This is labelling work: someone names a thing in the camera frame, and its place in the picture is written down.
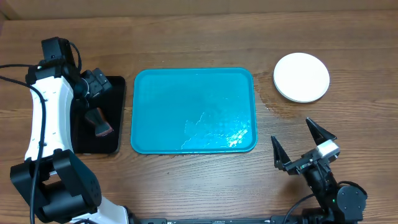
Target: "wooden surface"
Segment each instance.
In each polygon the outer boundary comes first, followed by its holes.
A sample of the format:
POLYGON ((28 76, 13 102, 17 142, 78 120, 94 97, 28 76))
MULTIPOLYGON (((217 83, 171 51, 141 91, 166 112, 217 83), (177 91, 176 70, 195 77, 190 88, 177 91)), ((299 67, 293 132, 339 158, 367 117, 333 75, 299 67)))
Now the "wooden surface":
MULTIPOLYGON (((121 150, 80 155, 103 195, 138 217, 210 218, 283 215, 310 193, 303 177, 274 168, 270 135, 290 158, 315 147, 309 116, 338 136, 337 180, 369 194, 366 223, 398 219, 398 11, 311 12, 227 16, 119 17, 6 21, 0 62, 36 64, 40 41, 73 41, 83 69, 99 67, 127 81, 121 150), (331 75, 319 101, 296 104, 275 90, 272 71, 292 52, 318 57, 331 75), (146 68, 245 67, 254 76, 259 141, 246 154, 145 156, 129 142, 134 77, 146 68)), ((0 75, 24 80, 26 69, 0 75)), ((24 160, 32 117, 28 90, 0 82, 0 223, 27 223, 29 209, 9 180, 24 160)), ((314 200, 303 206, 316 206, 314 200)))

